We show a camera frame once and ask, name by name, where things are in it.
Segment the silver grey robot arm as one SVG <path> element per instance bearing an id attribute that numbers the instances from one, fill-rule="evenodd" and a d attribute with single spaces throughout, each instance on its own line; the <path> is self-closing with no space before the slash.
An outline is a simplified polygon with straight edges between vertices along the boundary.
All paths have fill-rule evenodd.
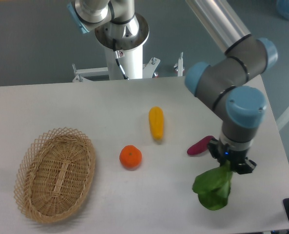
<path id="1" fill-rule="evenodd" d="M 219 139 L 207 145 L 220 164 L 240 175 L 256 164 L 247 158 L 261 124 L 266 99 L 247 82 L 271 68 L 277 49 L 268 39 L 255 39 L 225 0 L 190 0 L 196 14 L 225 59 L 211 66 L 199 62 L 185 75 L 188 90 L 223 122 Z M 94 32 L 105 48 L 109 78 L 141 79 L 143 44 L 149 36 L 146 20 L 132 0 L 74 0 L 67 8 L 82 33 Z"/>

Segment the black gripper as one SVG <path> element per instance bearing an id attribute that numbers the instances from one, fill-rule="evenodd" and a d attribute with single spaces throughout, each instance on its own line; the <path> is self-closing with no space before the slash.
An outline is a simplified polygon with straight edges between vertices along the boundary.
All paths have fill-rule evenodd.
<path id="1" fill-rule="evenodd" d="M 234 150 L 230 145 L 223 145 L 214 137 L 208 142 L 207 148 L 211 156 L 217 159 L 220 167 L 229 162 L 230 167 L 235 168 L 234 171 L 239 175 L 251 174 L 257 166 L 253 160 L 247 158 L 249 148 L 240 151 Z"/>

